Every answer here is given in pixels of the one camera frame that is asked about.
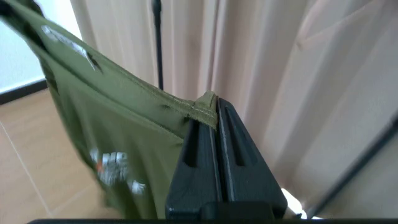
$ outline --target floor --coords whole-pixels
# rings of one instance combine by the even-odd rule
[[[47,90],[0,106],[0,223],[118,218],[79,160]]]

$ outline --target black baseboard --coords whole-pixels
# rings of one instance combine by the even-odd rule
[[[22,98],[24,96],[30,95],[30,94],[38,92],[40,90],[44,90],[46,88],[47,88],[47,83],[45,82],[45,80],[42,80],[42,81],[30,84],[30,85],[22,86],[15,90],[1,93],[0,94],[0,105],[3,105],[10,101]]]

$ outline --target black rod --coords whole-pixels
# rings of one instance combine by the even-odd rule
[[[156,32],[157,78],[159,80],[159,88],[163,90],[162,35],[160,32],[162,2],[160,0],[152,0],[152,11],[154,12]]]
[[[351,166],[351,169],[337,182],[337,184],[326,194],[326,196],[313,208],[307,212],[308,219],[318,215],[336,196],[345,188],[353,178],[382,151],[385,146],[398,133],[398,116],[396,116],[390,125],[382,132],[377,140],[366,150],[366,152]]]

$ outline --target curtain fold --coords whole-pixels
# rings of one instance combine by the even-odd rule
[[[150,1],[79,4],[80,29],[92,30],[83,39],[156,85]],[[393,0],[163,0],[164,88],[232,102],[280,186],[308,210],[398,111],[397,12]],[[320,216],[397,217],[397,148]]]

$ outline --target green fabric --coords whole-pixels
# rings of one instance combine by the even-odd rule
[[[81,158],[126,218],[164,218],[188,120],[216,128],[216,96],[181,100],[136,78],[28,0],[6,0],[2,19],[39,58],[52,98]]]

